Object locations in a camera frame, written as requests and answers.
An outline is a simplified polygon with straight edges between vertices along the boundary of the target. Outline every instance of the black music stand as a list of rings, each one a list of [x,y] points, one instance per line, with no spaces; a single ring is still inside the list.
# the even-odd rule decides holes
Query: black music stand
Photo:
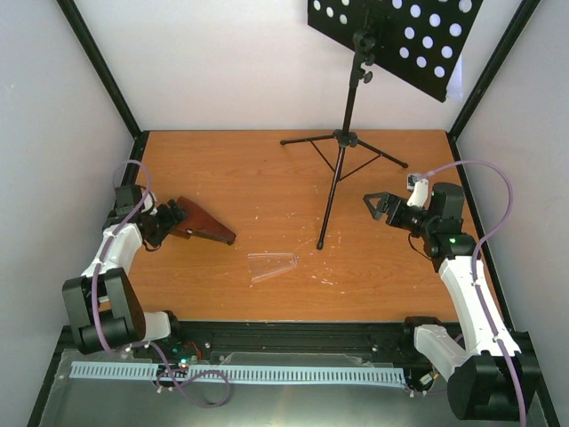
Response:
[[[438,101],[446,99],[446,87],[483,0],[309,0],[309,25],[354,50],[348,101],[341,129],[321,136],[282,140],[281,145],[310,142],[333,170],[332,187],[320,230],[317,249],[324,247],[326,228],[339,181],[379,157],[404,168],[408,164],[361,141],[350,125],[357,86],[369,83],[374,63],[417,87]],[[336,166],[326,159],[314,141],[338,142]],[[341,176],[347,147],[364,147],[377,156]]]

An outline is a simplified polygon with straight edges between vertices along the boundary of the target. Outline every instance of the transparent plastic object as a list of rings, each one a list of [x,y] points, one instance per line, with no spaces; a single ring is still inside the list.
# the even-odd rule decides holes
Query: transparent plastic object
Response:
[[[298,263],[295,254],[285,252],[248,254],[247,261],[253,283],[286,273]]]

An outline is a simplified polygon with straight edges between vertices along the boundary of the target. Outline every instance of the black enclosure frame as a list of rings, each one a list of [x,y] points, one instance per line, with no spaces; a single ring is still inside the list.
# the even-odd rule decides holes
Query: black enclosure frame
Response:
[[[138,126],[132,112],[124,99],[110,69],[107,66],[99,48],[97,47],[89,29],[87,28],[80,11],[77,9],[74,0],[57,0],[61,10],[68,20],[69,25],[76,34],[79,43],[83,46],[85,53],[91,61],[95,71],[104,84],[111,100],[124,121],[125,126],[130,132],[133,145],[130,158],[142,160],[146,144],[148,142],[149,131],[142,131]],[[539,5],[540,0],[522,0],[500,42],[487,62],[485,69],[480,75],[470,96],[457,116],[453,127],[447,133],[450,150],[454,160],[461,160],[461,155],[456,145],[462,131],[466,127],[469,119],[474,114],[478,104],[485,95],[486,90],[492,83],[494,77],[500,70],[502,63],[506,60],[510,50],[514,46],[518,37],[524,30],[526,23],[530,20],[533,12]],[[139,167],[128,165],[124,172],[123,184],[134,183],[138,174]],[[477,207],[472,196],[467,175],[462,166],[458,166],[458,174],[461,185],[464,188],[469,209],[472,213],[478,237],[481,238],[485,232],[480,221]],[[490,272],[498,304],[500,305],[504,323],[513,330],[511,316],[508,305],[504,297],[500,279],[493,262],[492,254],[487,244],[482,246],[486,265]],[[409,363],[401,359],[400,354],[394,349],[397,346],[397,338],[401,335],[401,326],[397,323],[242,323],[242,322],[181,322],[182,330],[193,331],[202,334],[201,341],[209,342],[208,356],[212,359],[223,354],[224,351],[255,351],[256,349],[266,350],[267,347],[275,352],[306,351],[318,350],[322,352],[344,352],[350,355],[359,355],[363,359],[375,362],[390,362],[396,366],[406,369],[429,368],[426,359],[418,359],[416,362]],[[458,334],[460,327],[458,324],[446,324],[450,334]],[[241,339],[232,340],[231,335],[239,335]],[[309,337],[313,344],[308,345],[306,338]],[[57,367],[61,360],[61,353],[65,349],[75,348],[73,338],[68,326],[64,326],[58,340],[56,349],[52,356],[52,361],[47,369],[44,383],[30,416],[28,426],[35,426],[40,423],[47,398],[52,387]],[[541,406],[549,426],[559,426],[559,421],[547,386],[541,378],[537,388]]]

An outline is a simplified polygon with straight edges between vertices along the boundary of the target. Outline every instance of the black perforated panel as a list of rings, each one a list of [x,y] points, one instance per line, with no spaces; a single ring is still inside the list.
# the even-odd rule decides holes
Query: black perforated panel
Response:
[[[375,63],[444,102],[483,0],[309,0],[309,25],[353,50],[361,28],[377,39]]]

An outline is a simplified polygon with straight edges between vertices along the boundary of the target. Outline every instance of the orange wooden surface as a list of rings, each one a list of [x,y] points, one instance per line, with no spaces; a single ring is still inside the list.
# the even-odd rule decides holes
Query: orange wooden surface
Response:
[[[455,320],[430,262],[409,247],[405,231],[374,221],[362,200],[381,191],[408,197],[408,172],[452,162],[445,133],[358,133],[410,168],[380,158],[340,182],[325,248],[317,251],[332,171],[309,143],[282,147],[278,142],[322,133],[327,131],[152,132],[143,162],[158,200],[188,197],[237,239],[226,246],[169,236],[157,252],[139,251],[129,278],[144,310],[201,320],[400,321],[408,315]],[[335,162],[336,141],[317,145]],[[345,173],[372,156],[361,147],[348,148]],[[453,169],[436,178],[459,182]],[[469,213],[464,216],[465,230],[474,234]],[[413,242],[422,248],[420,240]],[[295,253],[298,266],[252,283],[247,255],[265,251]]]

